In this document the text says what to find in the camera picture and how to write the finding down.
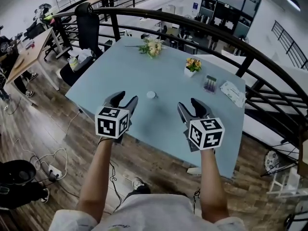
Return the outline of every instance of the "flower pot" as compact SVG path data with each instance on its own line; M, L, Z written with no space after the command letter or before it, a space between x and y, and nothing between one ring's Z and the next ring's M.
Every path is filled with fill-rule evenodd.
M186 76L188 76L189 78L191 78L194 74L196 73L196 71L191 72L188 68L184 68L184 74Z

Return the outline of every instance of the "flower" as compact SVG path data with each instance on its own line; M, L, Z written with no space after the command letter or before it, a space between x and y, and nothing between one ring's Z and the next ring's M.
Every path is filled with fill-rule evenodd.
M186 68L188 68L191 72L199 72L201 70L201 61L194 58L187 58Z
M149 45L150 47L153 47L153 48L154 48L154 47L155 47L155 42L149 42L148 45Z
M146 44L139 46L139 51L141 51L141 54L148 54L151 58L159 55L162 50L161 40L145 38L143 41Z
M150 54L151 54L151 55L155 55L155 53L156 53L156 50L155 50L155 49L150 50Z

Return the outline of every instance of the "white bottle cap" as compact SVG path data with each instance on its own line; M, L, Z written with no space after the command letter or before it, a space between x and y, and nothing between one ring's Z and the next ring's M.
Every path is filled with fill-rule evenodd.
M146 94L146 96L149 98L149 99L153 99L156 97L156 93L153 92L153 91L148 91L148 93Z

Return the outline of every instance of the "sneaker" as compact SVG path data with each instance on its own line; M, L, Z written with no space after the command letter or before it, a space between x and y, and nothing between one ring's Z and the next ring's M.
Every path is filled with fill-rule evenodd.
M32 92L32 91L28 90L28 91L26 91L25 96L29 98L29 97L32 97L32 96L33 96L33 94L34 94L34 92Z
M48 195L47 195L47 197L41 198L40 200L42 201L42 203L47 203L47 201L49 199L50 191L49 191L48 188L43 189L43 191L46 191L48 193Z
M132 184L135 190L140 186L145 186L144 182L138 177L133 179Z
M28 82L30 82L31 80L33 80L36 76L38 76L37 73L31 74L31 78L28 80Z

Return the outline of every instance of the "wooden floor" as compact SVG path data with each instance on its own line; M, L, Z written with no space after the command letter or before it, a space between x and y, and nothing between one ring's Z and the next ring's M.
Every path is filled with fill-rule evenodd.
M56 64L51 59L47 67L55 71L64 64ZM47 230L57 210L75 208L78 199L66 193L59 184L67 191L79 194L98 141L94 124L84 114L79 114L73 120L66 134L70 120L78 112L76 106L64 96L69 87L61 81L61 89L56 91L39 71L38 73L39 76L28 86L29 90L36 93L33 97L36 105L29 106L21 100L17 110L9 115L18 104L19 97L8 89L12 91L13 104L9 110L3 111L2 103L0 110L0 161L29 160L32 153L23 149L40 157L53 153L58 148L65 148L68 167L67 176L63 180L48 186L51 191L48 203L36 201L13 211L13 216L25 231ZM231 215L242 218L250 231L281 231L285 217L294 210L298 202L298 199L276 200L266 195L271 177L260 177L264 173L266 152L261 145L243 136L234 177L231 180L223 179ZM48 164L52 160L52 156L46 158ZM113 147L112 161L116 169L116 188L122 198L132 190L130 180L135 176L149 183L154 193L167 193L173 188L186 193L191 199L200 186L200 177L186 173L190 165L130 136L124 137L122 145ZM57 153L52 165L64 172L63 151ZM39 170L36 179L45 178L46 175ZM118 198L110 183L105 210L112 212L117 205Z

